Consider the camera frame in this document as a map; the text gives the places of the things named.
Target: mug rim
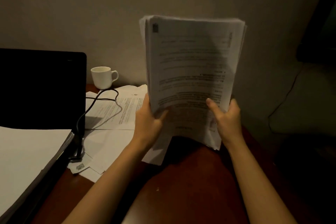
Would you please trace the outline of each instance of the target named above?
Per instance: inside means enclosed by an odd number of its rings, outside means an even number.
[[[107,69],[105,69],[104,71],[95,71],[96,68],[107,68]],[[108,71],[111,71],[110,67],[101,66],[101,67],[93,67],[93,68],[91,68],[91,72],[94,72],[94,73],[104,73],[104,72],[108,72]]]

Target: beige wall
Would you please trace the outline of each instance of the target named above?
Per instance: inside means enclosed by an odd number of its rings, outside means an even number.
[[[139,85],[145,83],[138,26],[143,15],[239,17],[248,31],[234,94],[243,123],[271,149],[278,139],[270,137],[267,115],[300,68],[295,49],[317,1],[0,0],[0,47],[85,52],[88,82],[91,67],[111,66],[119,71],[120,84]],[[279,125],[281,119],[273,122]]]

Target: person's right arm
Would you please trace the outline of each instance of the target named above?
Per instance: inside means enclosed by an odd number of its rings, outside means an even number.
[[[226,113],[211,99],[206,103],[215,115],[218,132],[231,156],[250,223],[297,223],[244,141],[236,100],[231,100]]]

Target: brown wooden desk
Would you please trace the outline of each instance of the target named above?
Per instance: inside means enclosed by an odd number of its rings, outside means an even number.
[[[87,91],[98,92],[93,85]],[[268,155],[243,128],[262,169],[299,223],[320,223],[296,196]],[[61,223],[93,182],[68,169],[32,223]],[[186,138],[173,138],[161,167],[141,163],[113,223],[248,223],[232,163],[225,147],[211,150]]]

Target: person's left arm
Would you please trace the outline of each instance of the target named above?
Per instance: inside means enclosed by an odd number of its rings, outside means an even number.
[[[63,224],[109,223],[131,180],[133,172],[154,145],[162,129],[167,111],[155,119],[146,94],[135,117],[131,142],[92,186]]]

